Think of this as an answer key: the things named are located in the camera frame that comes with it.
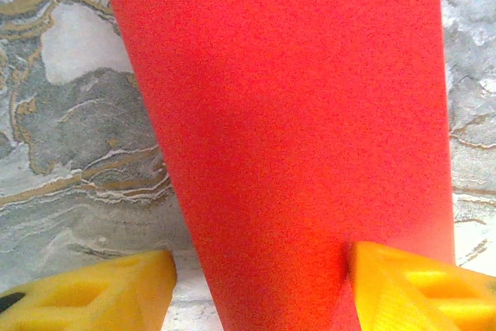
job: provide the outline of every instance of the red cylinder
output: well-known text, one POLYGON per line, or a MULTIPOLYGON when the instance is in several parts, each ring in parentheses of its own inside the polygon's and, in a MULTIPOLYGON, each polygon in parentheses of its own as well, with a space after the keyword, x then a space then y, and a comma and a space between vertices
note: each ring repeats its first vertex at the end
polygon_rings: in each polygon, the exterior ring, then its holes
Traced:
POLYGON ((453 261, 439 0, 111 2, 226 331, 329 329, 354 240, 453 261))

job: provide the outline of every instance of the hole in yellow plastic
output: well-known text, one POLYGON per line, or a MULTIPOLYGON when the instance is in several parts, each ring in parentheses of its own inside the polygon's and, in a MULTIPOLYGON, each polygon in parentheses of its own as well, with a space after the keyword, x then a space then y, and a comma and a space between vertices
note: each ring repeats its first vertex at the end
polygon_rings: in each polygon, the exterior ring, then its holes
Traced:
POLYGON ((108 284, 105 282, 79 281, 63 284, 43 303, 43 306, 86 306, 107 287, 108 284))
POLYGON ((23 292, 14 292, 13 294, 8 294, 0 298, 0 313, 13 306, 15 303, 19 302, 26 296, 23 292))
POLYGON ((441 271, 414 271, 405 276, 426 298, 477 297, 463 281, 441 271))

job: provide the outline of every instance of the black hole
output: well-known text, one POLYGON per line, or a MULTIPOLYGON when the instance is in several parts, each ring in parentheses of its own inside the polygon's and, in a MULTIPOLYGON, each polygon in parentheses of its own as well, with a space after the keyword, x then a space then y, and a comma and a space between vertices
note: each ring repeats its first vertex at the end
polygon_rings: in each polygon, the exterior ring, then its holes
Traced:
POLYGON ((26 296, 26 294, 23 292, 14 292, 13 294, 6 295, 3 298, 0 298, 0 314, 13 306, 24 296, 26 296))

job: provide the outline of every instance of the red tube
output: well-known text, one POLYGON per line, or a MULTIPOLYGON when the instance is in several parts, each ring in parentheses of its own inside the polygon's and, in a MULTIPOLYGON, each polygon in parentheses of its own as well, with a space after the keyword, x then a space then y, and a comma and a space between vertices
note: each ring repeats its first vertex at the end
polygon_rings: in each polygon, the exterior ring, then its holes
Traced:
POLYGON ((329 329, 354 240, 453 261, 439 0, 111 1, 226 331, 329 329))

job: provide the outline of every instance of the marble countertop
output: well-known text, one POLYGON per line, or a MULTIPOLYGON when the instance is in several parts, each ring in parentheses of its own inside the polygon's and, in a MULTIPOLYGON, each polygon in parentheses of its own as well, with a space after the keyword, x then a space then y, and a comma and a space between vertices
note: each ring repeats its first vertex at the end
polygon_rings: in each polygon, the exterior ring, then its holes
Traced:
MULTIPOLYGON (((496 0, 442 7, 457 263, 496 275, 496 0)), ((154 249, 163 330, 221 330, 109 0, 0 0, 0 291, 154 249)))

